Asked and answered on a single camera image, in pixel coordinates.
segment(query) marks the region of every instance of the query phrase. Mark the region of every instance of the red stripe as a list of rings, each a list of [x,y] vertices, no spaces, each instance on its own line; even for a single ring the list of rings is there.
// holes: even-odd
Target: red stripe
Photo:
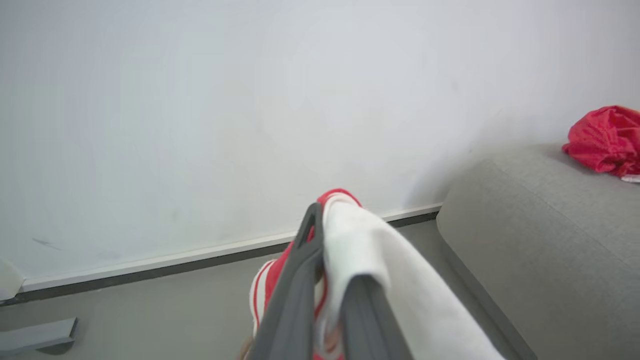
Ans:
[[[322,204],[322,206],[324,207],[324,204],[329,199],[329,196],[333,195],[334,193],[343,193],[343,194],[349,195],[353,200],[355,200],[355,202],[358,204],[358,206],[362,207],[362,204],[360,203],[360,201],[358,201],[358,199],[356,199],[355,196],[353,196],[350,192],[348,192],[345,189],[329,190],[326,193],[322,194],[322,196],[320,196],[317,201],[320,204]]]
[[[253,313],[255,314],[256,321],[256,329],[260,327],[260,317],[258,316],[258,284],[260,284],[260,278],[262,277],[262,273],[269,268],[269,265],[275,260],[271,260],[269,263],[264,265],[264,268],[260,270],[258,274],[258,278],[255,280],[255,287],[253,288]]]

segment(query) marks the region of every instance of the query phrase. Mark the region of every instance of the white wall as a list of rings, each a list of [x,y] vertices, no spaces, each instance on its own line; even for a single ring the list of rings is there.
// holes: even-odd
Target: white wall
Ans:
[[[291,231],[336,186],[440,202],[640,107],[636,0],[0,1],[0,254],[27,278]]]

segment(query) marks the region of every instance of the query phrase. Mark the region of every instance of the red and white garment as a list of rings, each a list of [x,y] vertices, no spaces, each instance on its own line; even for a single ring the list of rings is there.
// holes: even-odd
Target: red and white garment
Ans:
[[[333,197],[337,194],[343,194],[345,196],[353,199],[354,203],[358,206],[362,206],[358,199],[356,199],[353,195],[351,195],[348,191],[343,189],[334,189],[324,193],[322,196],[318,198],[318,202],[323,206],[329,200],[329,198]],[[309,232],[309,237],[307,241],[310,241],[314,237],[314,229],[311,228]],[[264,310],[267,308],[269,304],[269,300],[273,294],[273,291],[276,288],[276,283],[278,282],[278,278],[280,277],[280,273],[284,268],[284,264],[289,257],[289,253],[291,251],[291,247],[293,242],[289,244],[287,249],[282,253],[282,255],[275,260],[267,261],[262,268],[258,271],[258,274],[253,278],[253,282],[251,284],[251,290],[249,293],[249,301],[251,307],[251,314],[253,316],[253,336],[256,335],[258,331],[258,327],[260,327],[260,321],[262,321],[262,317],[264,316]],[[320,281],[316,284],[315,290],[315,316],[318,317],[320,310],[322,309],[324,302],[327,296],[327,282],[326,277],[323,275]],[[314,360],[322,360],[322,357],[314,354]]]

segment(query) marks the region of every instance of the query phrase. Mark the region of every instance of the baseboard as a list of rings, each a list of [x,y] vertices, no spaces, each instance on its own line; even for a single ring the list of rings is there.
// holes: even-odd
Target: baseboard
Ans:
[[[384,219],[384,221],[387,221],[387,222],[400,222],[401,220],[407,219],[407,218],[414,218],[420,215],[437,213],[440,210],[441,206],[442,206],[442,203],[438,203],[438,204],[432,204],[427,206],[421,206],[419,208],[394,211],[392,213],[387,213],[386,215],[383,215],[382,219]],[[59,286],[66,286],[70,284],[77,284],[80,282],[91,282],[99,279],[118,277],[121,275],[149,272],[151,270],[168,268],[171,266],[181,265],[185,263],[196,263],[199,261],[207,261],[208,259],[212,259],[212,258],[220,258],[223,256],[229,256],[229,255],[238,254],[238,253],[247,253],[247,252],[262,249],[262,248],[274,247],[275,249],[280,249],[280,247],[276,245],[289,243],[291,240],[293,240],[295,235],[296,235],[296,231],[292,231],[284,234],[265,236],[263,238],[239,241],[239,242],[226,244],[226,245],[218,245],[213,247],[207,247],[204,249],[181,252],[179,254],[159,256],[156,258],[139,260],[139,261],[132,261],[130,263],[106,266],[102,268],[96,268],[96,269],[85,270],[80,272],[72,272],[72,273],[55,275],[55,276],[26,279],[22,285],[21,292],[43,290],[43,289],[55,288]]]

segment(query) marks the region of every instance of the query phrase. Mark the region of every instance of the red fabric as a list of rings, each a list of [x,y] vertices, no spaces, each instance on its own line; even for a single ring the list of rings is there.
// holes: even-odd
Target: red fabric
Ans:
[[[591,111],[572,126],[562,149],[596,172],[640,174],[640,112],[622,106]]]
[[[255,315],[256,327],[260,327],[260,316],[258,315],[258,285],[260,284],[260,278],[264,274],[265,270],[269,268],[268,263],[258,273],[258,278],[255,281],[255,288],[253,291],[253,312]]]
[[[322,194],[319,198],[318,198],[318,202],[321,203],[323,206],[326,203],[326,201],[329,199],[329,196],[331,196],[331,194],[334,193],[343,193],[346,195],[349,195],[350,197],[353,198],[353,200],[355,200],[358,205],[360,207],[362,207],[362,204],[360,203],[360,201],[358,201],[358,199],[355,198],[355,196],[351,195],[351,193],[349,193],[347,190],[345,189],[333,189],[333,190],[329,190],[326,193]],[[314,238],[314,234],[315,234],[315,229],[312,227],[311,230],[309,231],[309,236],[307,238],[307,241],[311,241]],[[282,268],[284,268],[285,262],[287,261],[287,258],[289,257],[289,253],[291,252],[291,247],[293,246],[293,241],[289,243],[289,246],[287,247],[286,250],[284,250],[284,252],[282,253],[282,255],[280,255],[280,257],[273,263],[273,265],[271,265],[271,268],[269,269],[269,271],[267,272],[267,280],[264,286],[264,309],[267,308],[267,305],[269,304],[269,300],[271,299],[271,296],[273,294],[273,290],[275,290],[276,288],[276,284],[278,283],[278,278],[280,277],[280,273],[282,272]],[[324,305],[324,302],[326,301],[326,296],[327,296],[327,286],[328,286],[328,282],[325,279],[324,282],[324,292],[323,292],[323,297],[320,299],[320,303],[318,304],[318,306],[316,307],[314,314],[317,317],[320,309],[322,309],[322,306]],[[318,356],[317,354],[314,354],[314,360],[323,360],[322,357]]]

